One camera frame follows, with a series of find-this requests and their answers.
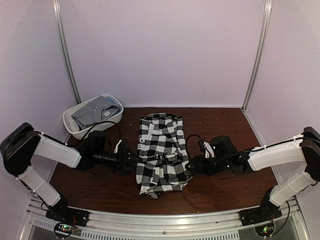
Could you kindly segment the black white plaid shirt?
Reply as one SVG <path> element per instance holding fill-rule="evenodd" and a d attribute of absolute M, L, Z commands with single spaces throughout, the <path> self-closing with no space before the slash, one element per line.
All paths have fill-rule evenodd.
<path fill-rule="evenodd" d="M 157 199 L 163 193 L 180 192 L 193 178 L 186 168 L 189 157 L 182 116 L 153 113 L 141 117 L 137 154 L 135 179 L 140 196 Z"/>

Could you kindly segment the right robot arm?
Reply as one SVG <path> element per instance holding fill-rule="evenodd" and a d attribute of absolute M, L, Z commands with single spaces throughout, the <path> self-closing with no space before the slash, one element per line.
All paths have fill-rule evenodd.
<path fill-rule="evenodd" d="M 242 151 L 226 135 L 198 143 L 203 154 L 193 157 L 186 168 L 207 176 L 227 170 L 245 175 L 277 165 L 305 163 L 293 177 L 270 188 L 260 206 L 251 209 L 261 221 L 268 220 L 288 199 L 320 181 L 320 134 L 311 126 L 290 139 Z"/>

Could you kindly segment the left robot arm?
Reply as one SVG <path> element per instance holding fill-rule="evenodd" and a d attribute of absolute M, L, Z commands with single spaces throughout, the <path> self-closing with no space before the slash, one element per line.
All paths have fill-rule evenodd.
<path fill-rule="evenodd" d="M 0 144 L 5 170 L 37 195 L 61 222 L 72 218 L 68 201 L 32 166 L 33 156 L 44 157 L 81 172 L 101 165 L 123 174 L 142 162 L 127 147 L 126 139 L 120 139 L 114 151 L 106 151 L 105 144 L 111 141 L 103 131 L 90 128 L 82 140 L 84 143 L 81 145 L 68 145 L 24 122 Z"/>

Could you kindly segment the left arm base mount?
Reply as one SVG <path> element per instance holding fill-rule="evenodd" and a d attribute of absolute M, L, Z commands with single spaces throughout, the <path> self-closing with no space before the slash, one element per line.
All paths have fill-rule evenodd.
<path fill-rule="evenodd" d="M 76 208 L 67 207 L 63 210 L 50 208 L 45 217 L 57 222 L 65 223 L 71 226 L 86 227 L 89 219 L 89 212 Z"/>

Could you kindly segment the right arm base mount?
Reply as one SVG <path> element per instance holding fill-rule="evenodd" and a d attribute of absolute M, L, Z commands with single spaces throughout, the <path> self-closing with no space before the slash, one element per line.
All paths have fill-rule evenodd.
<path fill-rule="evenodd" d="M 239 212 L 242 226 L 256 225 L 263 222 L 271 221 L 282 216 L 281 210 L 272 209 L 265 206 L 259 206 L 250 209 L 244 209 Z"/>

